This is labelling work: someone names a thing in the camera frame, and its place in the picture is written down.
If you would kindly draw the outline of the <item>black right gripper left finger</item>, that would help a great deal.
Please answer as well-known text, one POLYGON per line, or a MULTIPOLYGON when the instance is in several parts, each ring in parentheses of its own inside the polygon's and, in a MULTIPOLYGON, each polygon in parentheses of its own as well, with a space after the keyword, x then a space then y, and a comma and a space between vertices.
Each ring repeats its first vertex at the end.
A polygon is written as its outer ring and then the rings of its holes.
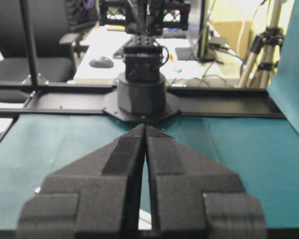
POLYGON ((138 230, 145 125, 47 175, 18 239, 125 239, 138 230))

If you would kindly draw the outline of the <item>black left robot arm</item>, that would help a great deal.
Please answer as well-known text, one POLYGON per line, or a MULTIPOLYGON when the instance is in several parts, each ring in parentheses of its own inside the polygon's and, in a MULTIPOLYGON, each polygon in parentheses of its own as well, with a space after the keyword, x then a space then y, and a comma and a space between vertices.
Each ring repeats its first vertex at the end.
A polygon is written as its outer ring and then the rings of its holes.
POLYGON ((163 46, 155 42, 165 28, 188 29, 190 3, 184 0, 101 0, 100 25, 124 26, 131 36, 123 46, 125 79, 130 83, 159 81, 166 63, 163 46))

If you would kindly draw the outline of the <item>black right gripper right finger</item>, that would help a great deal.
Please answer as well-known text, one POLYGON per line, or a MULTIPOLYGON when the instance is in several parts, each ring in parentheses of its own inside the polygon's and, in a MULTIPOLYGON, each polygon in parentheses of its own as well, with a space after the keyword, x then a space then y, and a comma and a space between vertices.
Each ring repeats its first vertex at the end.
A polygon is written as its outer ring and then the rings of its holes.
POLYGON ((146 127, 153 229, 162 239, 265 239, 259 200, 240 176, 173 137, 146 127))

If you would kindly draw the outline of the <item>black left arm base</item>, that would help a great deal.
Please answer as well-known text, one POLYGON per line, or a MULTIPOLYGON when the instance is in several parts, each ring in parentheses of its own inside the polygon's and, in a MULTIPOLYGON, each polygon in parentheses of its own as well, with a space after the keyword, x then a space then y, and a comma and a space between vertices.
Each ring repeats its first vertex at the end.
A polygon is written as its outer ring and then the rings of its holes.
POLYGON ((166 91, 166 77, 152 83, 128 81, 118 75, 117 89, 105 94, 102 111, 124 122, 156 123, 180 112, 178 96, 166 91))

